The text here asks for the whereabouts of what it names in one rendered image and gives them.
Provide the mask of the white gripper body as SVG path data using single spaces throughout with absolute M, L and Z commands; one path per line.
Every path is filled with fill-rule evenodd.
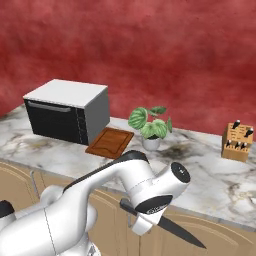
M 153 215 L 139 213 L 132 225 L 132 231 L 135 234 L 142 236 L 147 233 L 155 224 L 156 221 Z

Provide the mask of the brown wooden cutting board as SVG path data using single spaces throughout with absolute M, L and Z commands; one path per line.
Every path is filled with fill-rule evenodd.
M 116 159 L 122 155 L 133 136 L 133 132 L 106 127 L 85 152 Z

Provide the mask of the wooden knife block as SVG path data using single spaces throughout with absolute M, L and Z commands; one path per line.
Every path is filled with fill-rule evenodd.
M 228 123 L 222 135 L 221 156 L 246 162 L 253 142 L 254 128 L 243 125 L 240 120 Z

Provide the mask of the beige cupboard door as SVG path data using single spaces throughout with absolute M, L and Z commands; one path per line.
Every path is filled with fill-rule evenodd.
M 139 256 L 256 256 L 256 233 L 217 224 L 172 208 L 164 216 L 200 240 L 192 245 L 158 226 L 140 238 Z
M 121 194 L 103 190 L 95 190 L 89 197 L 98 211 L 89 237 L 102 256 L 139 256 L 139 237 L 128 227 L 128 218 L 134 217 L 120 208 L 121 198 Z
M 30 178 L 31 169 L 0 162 L 0 201 L 7 200 L 16 211 L 39 202 Z M 45 189 L 42 175 L 34 172 L 36 185 L 41 195 Z

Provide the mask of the green plant in white pot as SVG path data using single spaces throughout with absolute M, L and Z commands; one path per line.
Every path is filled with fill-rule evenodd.
M 155 151 L 160 147 L 161 140 L 172 132 L 172 119 L 166 121 L 159 118 L 166 112 L 164 106 L 135 108 L 128 119 L 128 125 L 140 132 L 142 146 L 147 151 Z

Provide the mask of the white and black microwave oven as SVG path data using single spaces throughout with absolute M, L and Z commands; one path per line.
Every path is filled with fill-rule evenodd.
M 106 85 L 53 79 L 23 96 L 33 133 L 90 145 L 110 122 Z M 28 101 L 70 107 L 70 112 L 34 108 Z

